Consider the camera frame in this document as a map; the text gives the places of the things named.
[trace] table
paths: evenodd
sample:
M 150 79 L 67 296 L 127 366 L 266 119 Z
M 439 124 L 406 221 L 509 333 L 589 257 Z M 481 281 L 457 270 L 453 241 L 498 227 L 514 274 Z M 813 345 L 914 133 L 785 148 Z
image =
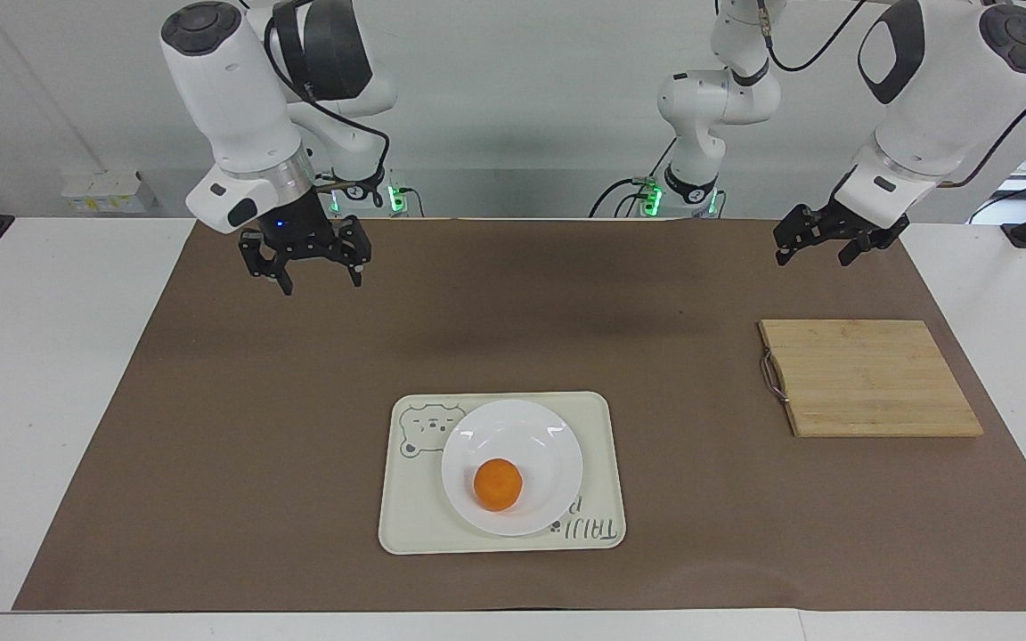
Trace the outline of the table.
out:
M 188 219 L 19 219 L 0 242 L 0 612 L 9 609 L 24 580 L 191 226 Z M 904 240 L 1026 455 L 1026 252 L 1014 250 L 993 228 L 919 225 Z M 657 625 L 684 638 L 837 638 L 863 632 L 874 638 L 867 631 L 875 630 L 929 631 L 944 638 L 1026 634 L 1026 615 L 1016 613 L 719 610 L 0 615 L 0 637 L 26 631 L 86 638 L 96 636 L 98 626 L 117 626 L 133 637 L 162 630 L 184 638 L 277 630 L 303 636 L 359 630 L 371 637 L 408 630 L 433 637 L 466 617 L 472 631 L 489 630 L 499 638 L 565 630 L 632 638 Z

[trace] plate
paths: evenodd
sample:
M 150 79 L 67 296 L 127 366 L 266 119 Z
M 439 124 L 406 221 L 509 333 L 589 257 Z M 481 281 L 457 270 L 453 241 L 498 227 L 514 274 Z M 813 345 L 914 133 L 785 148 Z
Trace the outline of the plate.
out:
M 473 494 L 482 463 L 505 458 L 521 472 L 521 495 L 509 510 L 489 512 Z M 501 536 L 532 534 L 553 524 L 581 491 L 584 458 L 573 428 L 536 402 L 494 401 L 469 411 L 442 451 L 442 486 L 457 514 Z

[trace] cutting board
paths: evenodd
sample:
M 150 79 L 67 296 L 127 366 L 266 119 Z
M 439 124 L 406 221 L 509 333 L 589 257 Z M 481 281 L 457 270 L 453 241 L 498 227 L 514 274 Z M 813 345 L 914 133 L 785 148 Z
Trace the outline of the cutting board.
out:
M 761 320 L 759 328 L 768 385 L 798 437 L 984 435 L 922 321 Z

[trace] white wall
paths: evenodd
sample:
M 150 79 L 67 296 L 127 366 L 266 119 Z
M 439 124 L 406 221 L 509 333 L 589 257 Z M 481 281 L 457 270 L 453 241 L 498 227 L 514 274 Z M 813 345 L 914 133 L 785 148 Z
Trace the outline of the white wall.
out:
M 142 169 L 184 214 L 185 191 L 210 164 L 160 59 L 159 26 L 184 2 L 0 0 L 0 210 L 62 213 L 61 173 L 103 166 Z M 646 172 L 671 138 L 656 110 L 663 77 L 717 68 L 709 0 L 355 5 L 401 89 L 371 122 L 443 214 L 585 215 L 601 186 Z M 847 8 L 794 0 L 780 54 L 808 56 Z M 727 215 L 781 216 L 827 197 L 881 116 L 855 63 L 881 10 L 868 5 L 818 66 L 782 78 L 777 118 L 728 127 Z M 913 218 L 966 218 L 1025 157 L 1026 123 L 973 186 L 937 193 Z

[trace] orange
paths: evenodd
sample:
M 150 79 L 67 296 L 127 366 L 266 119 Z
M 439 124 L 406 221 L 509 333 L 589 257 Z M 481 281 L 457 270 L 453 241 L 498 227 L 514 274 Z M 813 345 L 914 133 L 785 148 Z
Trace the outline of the orange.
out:
M 473 492 L 489 512 L 509 510 L 521 495 L 521 472 L 505 458 L 491 458 L 473 475 Z

